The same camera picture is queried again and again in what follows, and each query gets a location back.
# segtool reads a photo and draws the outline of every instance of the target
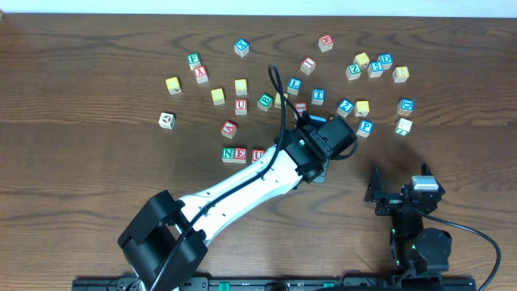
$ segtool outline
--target wooden table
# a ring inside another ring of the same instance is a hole
[[[334,48],[321,53],[317,38]],[[233,43],[247,39],[240,58]],[[144,15],[4,15],[0,35],[0,289],[68,289],[77,276],[130,272],[116,239],[141,206],[169,189],[174,198],[241,170],[222,146],[267,148],[280,111],[261,112],[274,93],[267,65],[304,82],[292,100],[335,114],[343,98],[370,102],[375,127],[355,155],[332,162],[325,184],[302,185],[233,223],[199,270],[214,276],[339,276],[394,267],[388,217],[363,202],[372,164],[397,191],[422,161],[447,193],[434,212],[492,236],[502,266],[492,290],[515,288],[517,268],[517,22],[509,19],[298,18]],[[198,52],[209,82],[198,85],[187,54]],[[410,78],[386,72],[349,82],[354,55],[392,53]],[[310,76],[300,63],[311,56]],[[178,76],[181,95],[165,79]],[[247,78],[250,110],[235,116],[233,80]],[[226,104],[210,90],[223,87]],[[415,100],[411,133],[393,133],[400,98]],[[161,129],[162,111],[178,115]],[[220,127],[234,120],[233,140]],[[358,118],[347,117],[354,129]],[[288,127],[294,125],[288,113]],[[478,286],[494,264],[486,241],[425,221],[453,237],[448,274]]]

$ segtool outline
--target letter on block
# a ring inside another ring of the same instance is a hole
[[[400,135],[407,135],[411,130],[412,124],[413,124],[413,122],[411,122],[407,119],[401,118],[397,122],[397,127],[395,128],[395,133],[398,133]]]
[[[198,84],[208,81],[207,69],[204,67],[204,65],[202,65],[199,68],[195,68],[194,75],[195,75],[195,80],[198,82]]]
[[[235,148],[235,162],[236,163],[246,163],[246,158],[248,155],[248,150],[245,148]]]
[[[397,106],[397,114],[409,116],[414,110],[414,102],[411,99],[402,99]]]
[[[357,101],[355,103],[355,117],[366,116],[370,112],[370,104],[368,101]]]
[[[289,85],[288,85],[288,93],[289,94],[298,95],[298,93],[300,92],[300,88],[301,88],[301,80],[300,79],[298,79],[298,78],[291,78],[291,80],[289,80]]]
[[[160,115],[160,119],[158,120],[158,123],[164,129],[173,129],[174,124],[176,123],[176,115],[163,112]]]
[[[188,65],[191,67],[191,70],[201,67],[201,59],[198,53],[191,53],[187,56]]]
[[[223,89],[214,89],[212,90],[212,99],[214,105],[221,105],[225,103],[225,93],[223,93]]]
[[[344,99],[338,107],[338,114],[343,117],[347,117],[352,109],[354,108],[354,104],[346,99]]]
[[[248,94],[248,82],[245,79],[235,80],[235,95]]]
[[[368,66],[368,76],[370,78],[378,78],[382,75],[382,64],[378,61],[372,61]]]
[[[288,94],[287,93],[284,93],[284,97],[285,99],[287,100],[288,99]],[[280,94],[278,94],[278,92],[276,93],[276,97],[275,97],[275,107],[276,108],[282,108],[282,104],[280,103],[282,101],[282,99],[280,98]]]
[[[394,82],[405,82],[410,77],[410,72],[407,67],[397,67],[393,71]]]
[[[169,89],[169,93],[171,95],[181,92],[181,86],[179,85],[177,77],[168,78],[165,80],[165,83],[167,84],[167,89]]]
[[[237,133],[237,125],[229,121],[226,121],[223,127],[221,128],[221,133],[225,137],[232,139],[233,137],[235,137],[235,133]]]
[[[320,47],[322,52],[331,50],[333,45],[334,40],[330,35],[320,37],[320,40],[317,42],[317,46]]]
[[[368,120],[361,120],[357,128],[357,135],[361,137],[368,137],[372,133],[373,123]]]
[[[349,65],[347,67],[347,78],[348,81],[356,80],[361,75],[361,67],[359,65]]]
[[[366,53],[360,53],[355,56],[354,64],[358,65],[362,70],[364,70],[370,64],[370,58]]]
[[[248,100],[247,99],[235,99],[235,114],[236,115],[248,114]]]
[[[257,162],[264,154],[265,150],[252,150],[251,151],[251,162]]]
[[[311,104],[323,105],[323,101],[325,101],[325,90],[323,90],[323,89],[314,89],[313,90],[313,98],[311,100]]]
[[[305,102],[297,102],[297,103],[294,103],[294,108],[296,108],[296,110],[298,111],[298,114],[301,114],[304,112],[304,111],[307,111],[307,103]],[[296,116],[296,112],[294,113],[294,118],[298,119],[298,116]]]
[[[223,148],[223,152],[221,153],[223,162],[234,162],[234,159],[233,159],[234,156],[235,156],[234,148]]]
[[[393,58],[391,57],[391,53],[383,53],[378,58],[377,61],[380,61],[382,64],[382,69],[387,70],[391,68],[393,64]]]
[[[250,51],[250,44],[243,39],[237,40],[233,46],[233,50],[237,55],[244,57]]]
[[[260,99],[258,99],[258,108],[268,112],[273,104],[273,98],[266,93],[263,93]]]
[[[312,58],[307,57],[303,62],[301,62],[301,71],[307,75],[310,75],[314,69],[316,69],[316,61]]]

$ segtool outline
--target brown wooden surface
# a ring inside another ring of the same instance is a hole
[[[273,88],[267,65],[298,97],[323,87],[313,114],[335,113],[342,98],[370,102],[375,123],[355,156],[332,162],[324,185],[268,201],[210,246],[200,271],[214,276],[338,276],[393,267],[390,220],[363,203],[371,165],[390,190],[431,166],[447,190],[438,217],[475,227],[502,249],[492,290],[515,289],[517,268],[517,22],[508,19],[288,18],[136,15],[4,15],[0,34],[0,289],[68,289],[77,276],[118,276],[131,268],[116,239],[141,206],[169,189],[178,198],[244,165],[221,161],[222,146],[268,147],[280,111],[256,102]],[[317,38],[330,33],[332,51]],[[233,43],[251,52],[240,58]],[[198,52],[209,82],[198,85],[186,55]],[[366,52],[393,54],[410,78],[348,82],[346,65]],[[306,56],[317,61],[300,72]],[[165,79],[183,93],[170,96]],[[247,78],[250,110],[235,116],[233,80]],[[210,90],[223,87],[226,104]],[[402,97],[416,102],[407,137],[393,133]],[[162,111],[178,115],[161,129]],[[220,127],[234,120],[233,140]],[[289,126],[294,119],[288,113]],[[356,128],[359,119],[347,122]],[[478,285],[494,263],[492,246],[451,232],[450,274]]]

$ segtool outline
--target wood grain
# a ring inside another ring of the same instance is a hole
[[[370,102],[375,123],[356,154],[332,162],[324,185],[268,201],[210,246],[200,271],[214,276],[339,276],[390,269],[389,219],[363,203],[373,163],[398,190],[428,162],[447,194],[435,212],[478,228],[502,249],[491,290],[515,287],[517,269],[517,22],[509,19],[301,18],[145,15],[4,15],[0,32],[0,289],[69,289],[77,276],[118,276],[131,268],[116,239],[140,207],[169,189],[175,198],[209,187],[244,165],[221,161],[222,146],[268,147],[278,109],[267,65],[284,82],[302,78],[296,101],[327,90],[315,115],[348,98]],[[317,38],[330,33],[332,51]],[[245,38],[240,58],[233,42]],[[198,52],[209,82],[198,85],[186,55]],[[348,82],[357,53],[393,54],[411,77]],[[317,61],[309,77],[306,56]],[[178,76],[181,95],[165,79]],[[233,80],[247,78],[250,111],[235,116]],[[210,90],[227,104],[212,105]],[[407,137],[393,134],[398,100],[415,100]],[[162,111],[178,115],[161,129]],[[294,124],[288,114],[289,126]],[[219,130],[234,120],[233,140]],[[352,127],[359,119],[347,118]],[[451,232],[450,274],[488,276],[494,251]]]

